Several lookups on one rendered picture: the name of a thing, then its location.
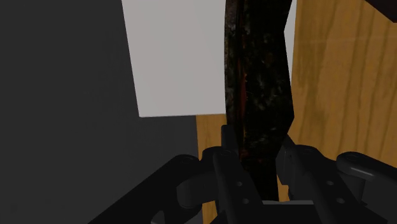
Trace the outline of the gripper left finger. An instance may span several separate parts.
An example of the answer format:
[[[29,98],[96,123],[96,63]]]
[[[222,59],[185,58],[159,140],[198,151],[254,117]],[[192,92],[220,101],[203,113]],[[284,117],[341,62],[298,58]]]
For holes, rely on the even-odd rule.
[[[186,224],[213,200],[211,224],[261,224],[263,203],[237,155],[233,127],[198,159],[177,155],[88,224]]]

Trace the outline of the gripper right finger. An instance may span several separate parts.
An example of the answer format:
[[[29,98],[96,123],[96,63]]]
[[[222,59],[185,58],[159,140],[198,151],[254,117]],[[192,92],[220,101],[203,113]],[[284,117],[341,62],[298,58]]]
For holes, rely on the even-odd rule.
[[[397,224],[397,168],[356,151],[336,160],[286,136],[277,175],[291,201],[309,201],[321,224]]]

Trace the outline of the dark mottled object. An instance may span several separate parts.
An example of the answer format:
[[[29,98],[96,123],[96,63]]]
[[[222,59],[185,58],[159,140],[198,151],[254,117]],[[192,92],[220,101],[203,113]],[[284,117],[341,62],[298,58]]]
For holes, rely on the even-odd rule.
[[[226,0],[226,122],[262,200],[279,200],[275,158],[294,119],[284,29],[293,0]]]

